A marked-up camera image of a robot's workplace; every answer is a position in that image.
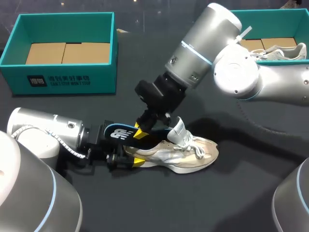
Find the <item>black table surface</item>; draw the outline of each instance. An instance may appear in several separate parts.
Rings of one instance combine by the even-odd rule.
[[[13,97],[0,77],[0,130],[6,131],[16,107],[81,119],[86,126],[105,119],[134,125],[145,109],[134,87],[164,71],[182,36],[119,34],[115,95]],[[83,203],[81,231],[275,231],[272,195],[308,156],[307,113],[307,108],[273,102],[239,103],[206,76],[173,115],[182,117],[194,135],[219,144],[217,161],[183,175],[163,167],[110,173],[103,161],[92,169],[67,161],[65,178]]]

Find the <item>shoe tongue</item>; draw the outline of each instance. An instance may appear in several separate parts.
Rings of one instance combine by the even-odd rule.
[[[185,129],[184,123],[180,117],[177,117],[177,124],[174,128],[170,130],[168,133],[168,140],[177,145],[184,145],[184,141],[186,139],[187,130]]]
[[[280,50],[280,48],[281,47],[279,47],[278,45],[274,45],[274,46],[270,47],[269,49],[266,49],[265,54],[271,53],[271,52],[276,51],[276,50]]]

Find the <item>cardboard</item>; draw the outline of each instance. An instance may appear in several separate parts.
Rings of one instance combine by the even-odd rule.
[[[61,64],[66,43],[33,43],[26,64]]]
[[[295,47],[297,46],[294,38],[272,38],[272,39],[262,39],[263,46],[265,50],[271,48],[274,45],[280,47]]]
[[[68,43],[62,63],[109,63],[110,47],[109,43]]]
[[[247,48],[249,52],[258,49],[264,49],[261,40],[242,40],[240,41],[240,45]]]

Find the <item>shoe insole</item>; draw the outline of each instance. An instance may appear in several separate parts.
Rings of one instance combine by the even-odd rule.
[[[151,130],[148,135],[137,139],[134,138],[139,128],[113,123],[106,127],[104,137],[113,143],[132,146],[142,150],[149,150],[158,145],[162,140],[167,140],[170,129]]]

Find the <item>n logo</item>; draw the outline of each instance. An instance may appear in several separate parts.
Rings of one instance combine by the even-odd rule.
[[[111,137],[113,138],[120,138],[122,140],[125,140],[130,134],[132,134],[133,131],[124,130],[124,129],[116,129],[114,133],[111,133]]]

